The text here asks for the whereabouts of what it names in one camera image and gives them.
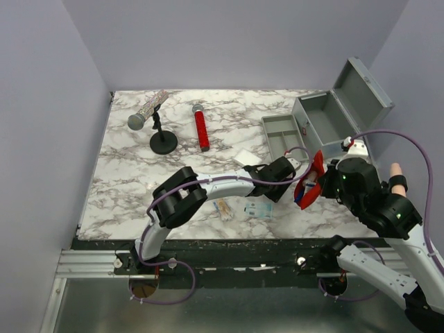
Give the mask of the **red first aid pouch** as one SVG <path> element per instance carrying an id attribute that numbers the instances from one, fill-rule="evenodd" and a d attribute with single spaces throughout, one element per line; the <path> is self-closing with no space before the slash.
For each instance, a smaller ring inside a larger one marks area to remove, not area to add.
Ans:
<path id="1" fill-rule="evenodd" d="M 318 151 L 312 161 L 309 173 L 299 180 L 294 191 L 294 203 L 301 209 L 305 210 L 321 194 L 321 186 L 318 179 L 325 174 L 323 152 Z"/>

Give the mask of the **white gauze pack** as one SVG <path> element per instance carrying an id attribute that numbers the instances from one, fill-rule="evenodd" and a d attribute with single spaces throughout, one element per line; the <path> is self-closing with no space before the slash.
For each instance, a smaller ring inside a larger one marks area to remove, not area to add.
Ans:
<path id="1" fill-rule="evenodd" d="M 241 149 L 237 152 L 237 154 L 232 158 L 233 161 L 241 166 L 247 166 L 247 165 L 258 165 L 262 162 L 262 159 L 255 154 L 251 153 L 250 151 L 247 151 L 246 149 Z"/>

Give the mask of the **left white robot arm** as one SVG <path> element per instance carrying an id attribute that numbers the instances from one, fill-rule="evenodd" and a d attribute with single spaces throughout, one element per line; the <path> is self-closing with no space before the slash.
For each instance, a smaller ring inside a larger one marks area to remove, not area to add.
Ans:
<path id="1" fill-rule="evenodd" d="M 135 241 L 130 266 L 139 274 L 148 273 L 172 229 L 187 223 L 209 200 L 265 196 L 279 201 L 299 167 L 291 156 L 282 156 L 270 164 L 213 176 L 199 175 L 190 166 L 181 168 L 153 192 L 146 210 L 151 222 Z"/>

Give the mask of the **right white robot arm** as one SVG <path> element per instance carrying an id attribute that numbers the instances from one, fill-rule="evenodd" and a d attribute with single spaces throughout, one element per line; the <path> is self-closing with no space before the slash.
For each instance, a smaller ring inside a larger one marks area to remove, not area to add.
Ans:
<path id="1" fill-rule="evenodd" d="M 373 165 L 360 157 L 333 160 L 320 179 L 321 195 L 345 205 L 367 228 L 385 240 L 410 275 L 397 273 L 367 256 L 343 237 L 332 237 L 317 264 L 358 275 L 390 297 L 421 332 L 443 331 L 443 276 L 426 247 L 425 222 L 406 197 L 407 179 L 399 164 L 388 182 L 379 181 Z"/>

